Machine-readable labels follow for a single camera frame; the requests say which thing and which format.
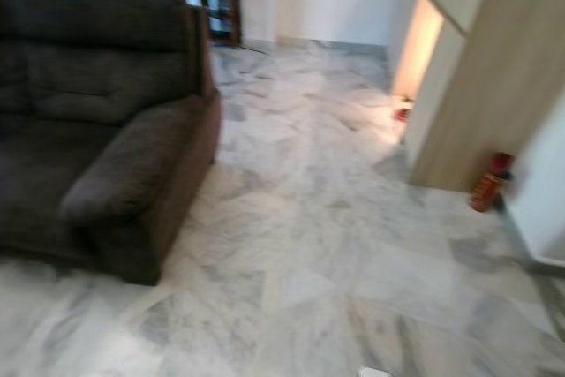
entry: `floor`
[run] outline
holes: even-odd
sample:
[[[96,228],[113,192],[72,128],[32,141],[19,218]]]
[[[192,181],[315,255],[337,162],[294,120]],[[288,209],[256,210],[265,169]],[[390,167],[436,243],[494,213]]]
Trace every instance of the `floor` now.
[[[565,376],[495,215],[409,187],[377,54],[218,49],[217,164],[156,288],[0,264],[0,376]]]

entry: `gray vein marble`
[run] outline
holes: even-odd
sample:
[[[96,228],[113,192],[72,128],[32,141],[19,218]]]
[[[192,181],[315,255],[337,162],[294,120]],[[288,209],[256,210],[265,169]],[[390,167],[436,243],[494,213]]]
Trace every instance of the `gray vein marble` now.
[[[382,54],[216,49],[214,68],[217,161],[159,286],[3,260],[0,377],[565,375],[496,216],[405,184]]]

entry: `sofa backrest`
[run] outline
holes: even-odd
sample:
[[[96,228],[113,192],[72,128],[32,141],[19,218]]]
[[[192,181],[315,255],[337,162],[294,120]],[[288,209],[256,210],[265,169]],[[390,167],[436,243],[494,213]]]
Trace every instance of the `sofa backrest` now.
[[[0,111],[122,124],[188,94],[187,32],[185,0],[0,0]]]

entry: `sofa seat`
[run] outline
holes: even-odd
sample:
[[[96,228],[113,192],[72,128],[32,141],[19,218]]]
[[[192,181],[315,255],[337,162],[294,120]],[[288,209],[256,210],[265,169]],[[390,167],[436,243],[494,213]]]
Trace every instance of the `sofa seat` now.
[[[0,248],[92,256],[85,241],[63,226],[58,209],[119,128],[65,121],[32,121],[22,128],[17,117],[3,122],[20,128],[0,139]]]

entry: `sofa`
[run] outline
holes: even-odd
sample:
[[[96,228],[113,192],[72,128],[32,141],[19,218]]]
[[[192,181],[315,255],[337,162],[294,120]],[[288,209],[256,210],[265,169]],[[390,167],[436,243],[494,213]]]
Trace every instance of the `sofa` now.
[[[220,98],[186,0],[0,0],[0,256],[157,284]]]

